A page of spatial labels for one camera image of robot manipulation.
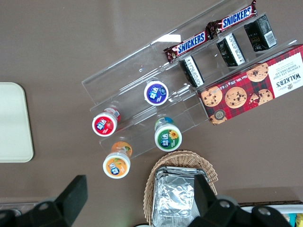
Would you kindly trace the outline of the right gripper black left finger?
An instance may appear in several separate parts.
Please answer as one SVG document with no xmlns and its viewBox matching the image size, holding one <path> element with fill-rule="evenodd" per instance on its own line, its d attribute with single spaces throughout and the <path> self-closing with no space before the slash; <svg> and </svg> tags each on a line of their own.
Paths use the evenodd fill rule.
<svg viewBox="0 0 303 227">
<path fill-rule="evenodd" d="M 87 177 L 77 175 L 54 202 L 65 221 L 75 221 L 87 199 Z"/>
</svg>

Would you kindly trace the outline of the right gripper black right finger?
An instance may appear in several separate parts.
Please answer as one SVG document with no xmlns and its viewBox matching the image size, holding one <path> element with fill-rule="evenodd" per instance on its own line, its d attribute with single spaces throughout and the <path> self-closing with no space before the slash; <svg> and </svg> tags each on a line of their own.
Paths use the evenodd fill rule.
<svg viewBox="0 0 303 227">
<path fill-rule="evenodd" d="M 203 175 L 194 177 L 194 198 L 201 217 L 213 215 L 212 206 L 217 197 Z"/>
</svg>

